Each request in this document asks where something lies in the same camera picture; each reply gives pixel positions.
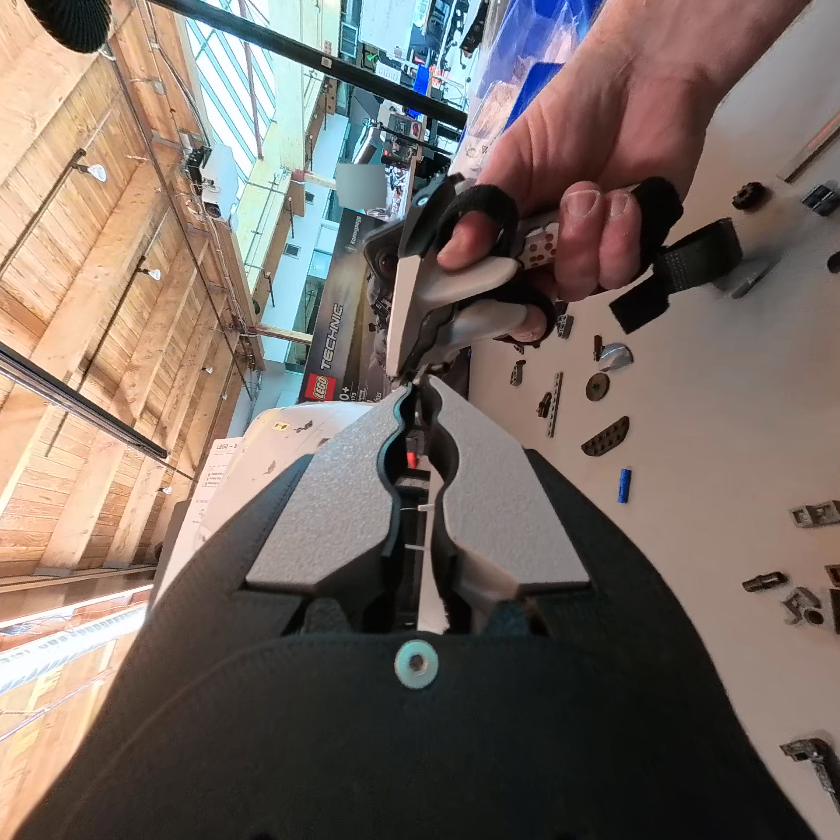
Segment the long dark lego tile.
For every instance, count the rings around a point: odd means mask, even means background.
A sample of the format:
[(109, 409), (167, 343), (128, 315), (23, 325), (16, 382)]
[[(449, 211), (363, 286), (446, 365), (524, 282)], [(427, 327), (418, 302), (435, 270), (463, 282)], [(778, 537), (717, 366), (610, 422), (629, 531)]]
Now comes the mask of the long dark lego tile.
[(793, 183), (814, 161), (837, 140), (839, 118), (826, 122), (779, 170), (776, 177), (785, 183)]

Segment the blue storage bin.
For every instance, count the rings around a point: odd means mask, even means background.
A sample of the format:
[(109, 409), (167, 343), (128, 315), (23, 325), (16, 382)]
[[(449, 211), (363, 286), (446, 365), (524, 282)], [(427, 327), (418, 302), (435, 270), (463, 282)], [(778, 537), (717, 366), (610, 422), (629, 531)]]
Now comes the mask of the blue storage bin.
[[(480, 78), (487, 67), (507, 71), (518, 61), (543, 61), (557, 69), (554, 79), (581, 45), (599, 11), (597, 1), (513, 1), (507, 4), (496, 30), (480, 48), (479, 72), (471, 92), (470, 107), (476, 97)], [(469, 132), (465, 136), (490, 143), (493, 137), (480, 138)]]

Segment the black metal pole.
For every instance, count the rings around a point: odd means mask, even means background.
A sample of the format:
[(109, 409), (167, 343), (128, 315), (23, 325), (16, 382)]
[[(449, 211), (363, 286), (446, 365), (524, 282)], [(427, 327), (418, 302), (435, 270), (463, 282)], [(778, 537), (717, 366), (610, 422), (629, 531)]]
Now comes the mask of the black metal pole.
[(214, 28), (227, 35), (269, 51), (274, 56), (292, 60), (299, 65), (317, 70), (326, 76), (364, 89), (375, 96), (414, 110), (461, 131), (466, 127), (467, 113), (444, 101), (435, 100), (408, 87), (377, 76), (374, 72), (357, 67), (339, 57), (309, 47), (302, 42), (258, 25), (245, 17), (227, 12), (220, 7), (201, 1), (155, 1), (154, 5), (182, 17)]
[(16, 385), (58, 407), (65, 413), (94, 426), (154, 462), (169, 467), (168, 452), (105, 409), (69, 388), (31, 360), (1, 343), (1, 374)]

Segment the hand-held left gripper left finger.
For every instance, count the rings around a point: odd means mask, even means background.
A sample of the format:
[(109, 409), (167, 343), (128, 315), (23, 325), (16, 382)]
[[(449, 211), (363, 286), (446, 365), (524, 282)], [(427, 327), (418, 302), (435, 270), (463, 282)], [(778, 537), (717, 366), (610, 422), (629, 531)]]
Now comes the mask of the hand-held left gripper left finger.
[(416, 399), (413, 385), (396, 388), (310, 458), (247, 572), (250, 590), (333, 599), (365, 632), (403, 626), (413, 562), (400, 480)]

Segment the grey two-hole lego piece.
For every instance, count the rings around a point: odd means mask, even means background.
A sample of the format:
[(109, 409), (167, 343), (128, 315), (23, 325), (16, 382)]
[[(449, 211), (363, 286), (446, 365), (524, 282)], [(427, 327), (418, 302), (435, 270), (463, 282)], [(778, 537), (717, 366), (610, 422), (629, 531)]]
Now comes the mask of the grey two-hole lego piece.
[(790, 509), (790, 515), (799, 529), (819, 529), (839, 524), (839, 500), (795, 507)]

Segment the dark grey half-round lego plate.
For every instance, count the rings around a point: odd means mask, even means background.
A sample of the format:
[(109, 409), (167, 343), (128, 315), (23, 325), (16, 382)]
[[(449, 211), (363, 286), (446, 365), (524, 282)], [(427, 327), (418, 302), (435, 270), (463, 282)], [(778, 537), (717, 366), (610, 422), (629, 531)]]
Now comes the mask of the dark grey half-round lego plate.
[(629, 416), (624, 415), (581, 445), (581, 451), (588, 457), (602, 457), (621, 445), (629, 432)]

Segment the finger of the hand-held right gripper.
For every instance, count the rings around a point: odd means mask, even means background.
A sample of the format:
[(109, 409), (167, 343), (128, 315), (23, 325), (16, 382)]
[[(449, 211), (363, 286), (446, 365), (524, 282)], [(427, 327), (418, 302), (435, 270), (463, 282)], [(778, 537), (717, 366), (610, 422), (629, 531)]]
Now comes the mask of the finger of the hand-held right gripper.
[(419, 290), (423, 262), (420, 255), (406, 256), (397, 262), (386, 338), (385, 372), (388, 377), (403, 377), (407, 371), (408, 361), (429, 312)]
[(422, 317), (416, 338), (416, 376), (446, 367), (462, 349), (466, 309), (436, 308)]

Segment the lego set box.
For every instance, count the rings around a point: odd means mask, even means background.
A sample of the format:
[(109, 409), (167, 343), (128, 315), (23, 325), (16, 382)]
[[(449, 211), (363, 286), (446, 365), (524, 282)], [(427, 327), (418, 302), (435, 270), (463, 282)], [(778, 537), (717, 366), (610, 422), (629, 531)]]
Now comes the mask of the lego set box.
[(377, 277), (364, 257), (364, 241), (383, 225), (351, 209), (342, 212), (298, 403), (373, 403), (392, 390), (385, 340), (393, 283)]

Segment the silver curved lego piece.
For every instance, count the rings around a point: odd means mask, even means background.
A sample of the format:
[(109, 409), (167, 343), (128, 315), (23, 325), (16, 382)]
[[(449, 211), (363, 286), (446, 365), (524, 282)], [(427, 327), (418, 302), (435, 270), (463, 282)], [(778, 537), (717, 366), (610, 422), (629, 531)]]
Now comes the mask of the silver curved lego piece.
[(594, 336), (593, 356), (599, 372), (618, 371), (634, 363), (634, 355), (624, 343), (604, 343), (601, 335)]

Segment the person's right forearm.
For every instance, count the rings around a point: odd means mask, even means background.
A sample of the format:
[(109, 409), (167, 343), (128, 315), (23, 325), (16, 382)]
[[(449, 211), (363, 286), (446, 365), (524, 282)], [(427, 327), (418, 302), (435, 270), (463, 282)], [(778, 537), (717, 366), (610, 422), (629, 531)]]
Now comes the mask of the person's right forearm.
[(686, 107), (706, 122), (807, 1), (611, 1), (572, 61), (627, 107)]

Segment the grey lego piece cluster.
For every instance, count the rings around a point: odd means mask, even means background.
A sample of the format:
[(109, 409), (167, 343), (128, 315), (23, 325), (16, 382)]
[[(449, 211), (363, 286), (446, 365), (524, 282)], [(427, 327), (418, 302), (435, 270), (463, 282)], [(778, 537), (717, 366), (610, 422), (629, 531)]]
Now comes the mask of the grey lego piece cluster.
[(784, 610), (784, 623), (788, 626), (805, 624), (821, 627), (825, 622), (820, 598), (803, 586), (791, 588), (780, 603)]

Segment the long black lego axle connector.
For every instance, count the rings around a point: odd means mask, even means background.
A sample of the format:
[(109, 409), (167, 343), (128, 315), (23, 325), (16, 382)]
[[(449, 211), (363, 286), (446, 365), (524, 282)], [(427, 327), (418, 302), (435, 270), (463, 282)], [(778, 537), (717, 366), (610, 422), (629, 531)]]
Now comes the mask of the long black lego axle connector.
[(812, 766), (823, 790), (839, 810), (838, 758), (831, 745), (821, 738), (800, 738), (781, 744), (780, 750), (789, 759)]

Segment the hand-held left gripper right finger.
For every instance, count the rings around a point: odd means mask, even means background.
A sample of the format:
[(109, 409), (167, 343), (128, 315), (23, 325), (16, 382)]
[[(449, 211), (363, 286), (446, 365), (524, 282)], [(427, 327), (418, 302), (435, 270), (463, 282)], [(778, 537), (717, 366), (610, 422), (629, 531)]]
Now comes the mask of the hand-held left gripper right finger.
[(525, 449), (429, 375), (422, 383), (427, 454), (441, 485), (430, 562), (449, 628), (476, 633), (499, 605), (592, 584)]

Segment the person's right hand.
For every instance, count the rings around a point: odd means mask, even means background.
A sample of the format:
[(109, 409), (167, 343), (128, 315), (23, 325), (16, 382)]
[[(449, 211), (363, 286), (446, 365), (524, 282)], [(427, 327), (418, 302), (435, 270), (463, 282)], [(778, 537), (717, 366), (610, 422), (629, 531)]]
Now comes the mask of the person's right hand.
[(521, 216), (553, 211), (553, 268), (528, 272), (552, 301), (630, 283), (642, 214), (630, 194), (651, 176), (685, 196), (728, 69), (687, 19), (610, 4), (570, 62), (493, 145), (477, 184)]

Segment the clear plastic parts bags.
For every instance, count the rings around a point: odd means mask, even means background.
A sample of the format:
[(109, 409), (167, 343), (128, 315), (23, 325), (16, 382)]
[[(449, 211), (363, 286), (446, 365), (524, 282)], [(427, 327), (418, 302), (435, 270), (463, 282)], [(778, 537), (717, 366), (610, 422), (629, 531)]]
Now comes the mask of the clear plastic parts bags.
[(470, 107), (469, 132), (488, 138), (510, 128), (556, 69), (552, 63), (535, 60), (520, 60), (507, 71), (487, 67)]

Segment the white printed paper sheet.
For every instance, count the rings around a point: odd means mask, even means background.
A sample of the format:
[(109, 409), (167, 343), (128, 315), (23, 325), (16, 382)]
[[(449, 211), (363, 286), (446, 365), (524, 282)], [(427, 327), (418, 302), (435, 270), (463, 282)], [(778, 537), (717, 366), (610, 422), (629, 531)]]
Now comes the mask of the white printed paper sheet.
[(150, 603), (204, 543), (299, 457), (314, 454), (372, 402), (306, 402), (264, 411), (241, 437), (215, 441), (192, 496), (175, 506)]

